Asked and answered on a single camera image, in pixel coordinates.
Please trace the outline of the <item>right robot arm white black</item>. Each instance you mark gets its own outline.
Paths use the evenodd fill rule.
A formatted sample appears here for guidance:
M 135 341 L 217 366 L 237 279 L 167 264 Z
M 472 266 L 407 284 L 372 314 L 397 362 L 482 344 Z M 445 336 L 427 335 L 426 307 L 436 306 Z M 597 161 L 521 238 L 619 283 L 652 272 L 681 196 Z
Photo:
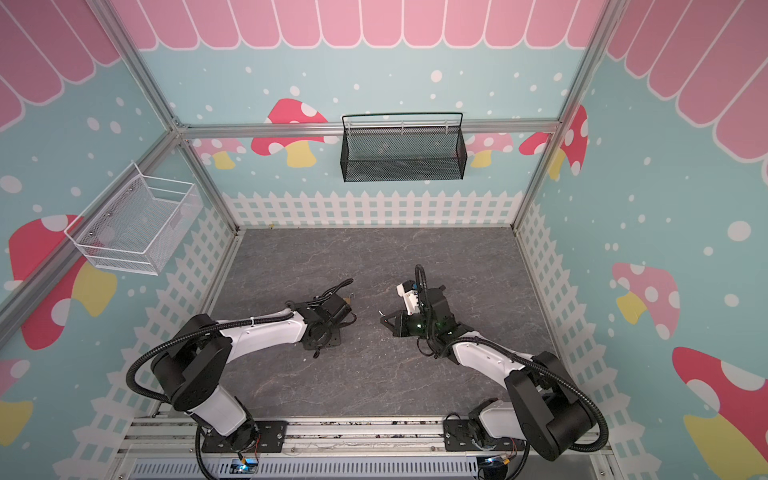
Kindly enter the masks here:
M 507 349 L 458 322 L 443 288 L 411 280 L 398 285 L 397 293 L 404 309 L 381 319 L 394 336 L 424 341 L 422 354 L 470 368 L 507 391 L 506 400 L 489 399 L 466 418 L 447 419 L 449 443 L 478 450 L 530 447 L 549 461 L 568 450 L 590 453 L 607 443 L 604 416 L 557 356 Z

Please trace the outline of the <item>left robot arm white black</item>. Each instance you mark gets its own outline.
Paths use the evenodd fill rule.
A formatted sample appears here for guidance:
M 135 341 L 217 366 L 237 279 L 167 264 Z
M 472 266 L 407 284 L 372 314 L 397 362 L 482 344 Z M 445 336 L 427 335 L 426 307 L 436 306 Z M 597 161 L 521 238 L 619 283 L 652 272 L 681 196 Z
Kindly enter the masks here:
M 261 434 L 242 402 L 221 385 L 225 367 L 279 345 L 300 344 L 317 354 L 336 345 L 340 330 L 355 320 L 350 304 L 335 293 L 241 320 L 199 314 L 150 353 L 150 370 L 165 403 L 219 438 L 225 449 L 242 454 L 257 448 Z

